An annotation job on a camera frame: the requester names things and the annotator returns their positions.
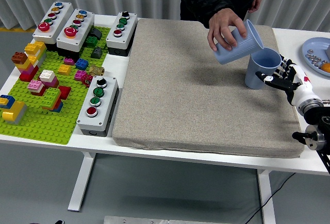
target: cable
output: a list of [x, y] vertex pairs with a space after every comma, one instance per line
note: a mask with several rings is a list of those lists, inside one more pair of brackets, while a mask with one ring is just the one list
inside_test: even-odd
[[252, 220], [252, 218], [269, 202], [269, 200], [280, 190], [282, 189], [283, 185], [293, 176], [295, 175], [295, 173], [291, 174], [284, 182], [283, 184], [280, 186], [280, 188], [278, 188], [269, 198], [268, 200], [250, 217], [250, 219], [245, 223], [248, 224], [250, 222], [250, 220]]

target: table leg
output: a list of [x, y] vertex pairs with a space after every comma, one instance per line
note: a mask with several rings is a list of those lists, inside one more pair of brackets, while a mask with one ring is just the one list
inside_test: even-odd
[[[269, 181], [269, 170], [260, 170], [258, 169], [258, 181], [259, 181], [259, 191], [260, 191], [260, 200], [261, 205], [265, 204], [266, 201], [272, 195], [272, 190], [270, 187]], [[275, 213], [273, 199], [271, 198], [269, 202], [262, 208], [262, 217], [264, 224], [275, 224]]]
[[91, 173], [94, 158], [96, 153], [82, 152], [84, 154], [84, 160], [82, 161], [79, 175], [74, 186], [73, 193], [71, 196], [70, 204], [68, 207], [69, 211], [79, 212], [81, 203], [83, 201], [86, 186]]

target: person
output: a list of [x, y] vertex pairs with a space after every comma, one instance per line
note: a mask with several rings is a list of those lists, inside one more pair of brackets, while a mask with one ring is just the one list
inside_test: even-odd
[[245, 15], [257, 11], [260, 4], [261, 0], [181, 0], [180, 18], [199, 21], [208, 28], [207, 40], [213, 51], [217, 51], [214, 38], [222, 47], [231, 50], [237, 42], [229, 26], [236, 26], [240, 35], [246, 38]]

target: orange fruit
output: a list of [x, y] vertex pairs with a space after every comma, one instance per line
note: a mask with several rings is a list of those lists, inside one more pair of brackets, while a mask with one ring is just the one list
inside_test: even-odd
[[321, 66], [321, 70], [330, 73], [330, 63], [324, 63], [324, 64]]

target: gray floor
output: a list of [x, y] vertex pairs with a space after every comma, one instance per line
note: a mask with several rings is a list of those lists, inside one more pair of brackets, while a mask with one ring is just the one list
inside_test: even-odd
[[[0, 86], [11, 56], [30, 40], [0, 32]], [[244, 223], [260, 206], [253, 169], [99, 154], [81, 212], [73, 213], [67, 207], [82, 153], [0, 144], [0, 155], [0, 223], [102, 224], [106, 215]], [[272, 189], [289, 175], [272, 172]], [[277, 223], [329, 223], [330, 177], [296, 174], [273, 201]]]

